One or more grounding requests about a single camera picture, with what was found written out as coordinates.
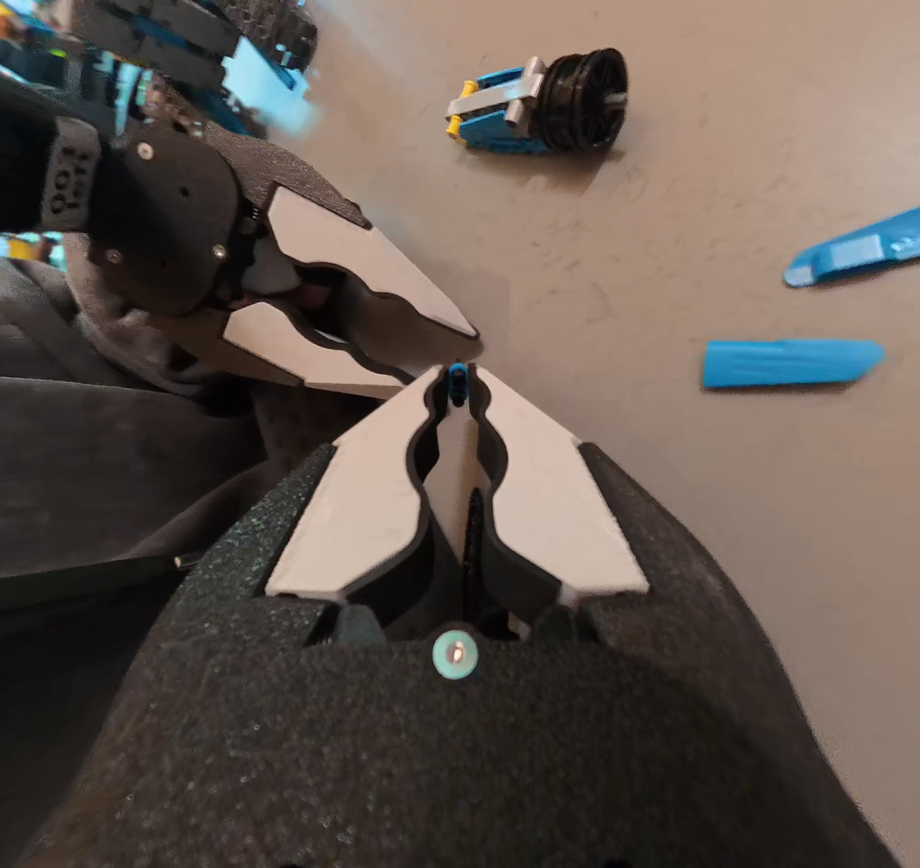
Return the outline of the tracked robot model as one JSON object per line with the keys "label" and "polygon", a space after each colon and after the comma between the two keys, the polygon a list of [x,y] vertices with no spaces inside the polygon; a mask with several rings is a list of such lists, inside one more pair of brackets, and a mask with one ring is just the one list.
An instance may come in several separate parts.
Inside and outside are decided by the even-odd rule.
{"label": "tracked robot model", "polygon": [[215,123],[265,138],[268,115],[229,87],[237,52],[293,91],[316,54],[305,0],[2,0],[2,78],[112,126]]}

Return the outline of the blue angled panel piece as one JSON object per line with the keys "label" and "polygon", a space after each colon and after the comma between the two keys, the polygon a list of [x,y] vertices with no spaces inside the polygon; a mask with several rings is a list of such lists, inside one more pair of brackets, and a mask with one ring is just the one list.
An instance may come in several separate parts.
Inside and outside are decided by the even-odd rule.
{"label": "blue angled panel piece", "polygon": [[880,220],[802,251],[783,273],[789,288],[806,288],[890,269],[919,259],[919,208]]}
{"label": "blue angled panel piece", "polygon": [[701,384],[708,390],[847,384],[862,379],[885,356],[881,345],[865,340],[713,341]]}

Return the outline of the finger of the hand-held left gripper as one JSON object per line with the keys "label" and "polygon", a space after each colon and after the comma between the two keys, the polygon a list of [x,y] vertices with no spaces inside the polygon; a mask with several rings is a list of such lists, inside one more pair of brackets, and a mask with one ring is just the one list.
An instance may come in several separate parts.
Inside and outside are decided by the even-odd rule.
{"label": "finger of the hand-held left gripper", "polygon": [[292,190],[275,190],[268,225],[280,251],[355,277],[369,292],[406,302],[422,318],[475,340],[478,332],[420,268],[375,228],[363,229]]}
{"label": "finger of the hand-held left gripper", "polygon": [[375,363],[269,301],[231,312],[222,338],[315,390],[387,400],[414,383],[402,370]]}

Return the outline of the grey desk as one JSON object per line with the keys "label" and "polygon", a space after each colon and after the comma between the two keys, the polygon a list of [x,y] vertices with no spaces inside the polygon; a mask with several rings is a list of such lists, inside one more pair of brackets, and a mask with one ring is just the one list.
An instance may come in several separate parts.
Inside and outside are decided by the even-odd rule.
{"label": "grey desk", "polygon": [[[289,143],[482,334],[483,363],[692,529],[834,769],[918,866],[918,264],[791,290],[801,250],[918,206],[918,0],[311,0]],[[601,162],[477,157],[465,80],[604,46]],[[713,341],[865,340],[847,384],[708,390]]]}

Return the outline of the black wheel blue beam assembly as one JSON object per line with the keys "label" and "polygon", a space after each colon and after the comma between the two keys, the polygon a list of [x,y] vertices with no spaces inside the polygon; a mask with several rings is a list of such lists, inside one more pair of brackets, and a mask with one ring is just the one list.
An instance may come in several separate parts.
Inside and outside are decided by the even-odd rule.
{"label": "black wheel blue beam assembly", "polygon": [[483,152],[588,156],[609,149],[628,106],[625,57],[605,47],[466,80],[445,113],[446,135]]}

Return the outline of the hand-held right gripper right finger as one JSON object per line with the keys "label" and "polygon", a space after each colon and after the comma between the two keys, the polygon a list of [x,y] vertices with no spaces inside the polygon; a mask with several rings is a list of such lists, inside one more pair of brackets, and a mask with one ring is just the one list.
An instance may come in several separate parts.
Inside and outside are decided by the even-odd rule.
{"label": "hand-held right gripper right finger", "polygon": [[581,453],[581,439],[484,368],[468,371],[486,474],[480,571],[506,609],[577,609],[649,581]]}

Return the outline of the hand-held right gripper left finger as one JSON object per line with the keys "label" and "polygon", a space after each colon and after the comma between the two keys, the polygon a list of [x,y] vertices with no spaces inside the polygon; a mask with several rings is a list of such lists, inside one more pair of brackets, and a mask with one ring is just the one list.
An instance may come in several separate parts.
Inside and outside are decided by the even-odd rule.
{"label": "hand-held right gripper left finger", "polygon": [[437,424],[434,391],[443,375],[443,367],[429,368],[333,442],[266,596],[387,603],[385,576],[408,573],[431,516],[410,450]]}

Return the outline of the person's left forearm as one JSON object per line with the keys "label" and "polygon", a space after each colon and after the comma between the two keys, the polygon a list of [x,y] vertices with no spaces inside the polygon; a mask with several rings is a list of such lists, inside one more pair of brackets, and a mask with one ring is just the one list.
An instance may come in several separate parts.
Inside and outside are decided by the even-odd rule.
{"label": "person's left forearm", "polygon": [[78,329],[116,368],[152,389],[197,401],[236,386],[234,377],[173,344],[146,312],[109,287],[88,236],[65,234],[63,251]]}

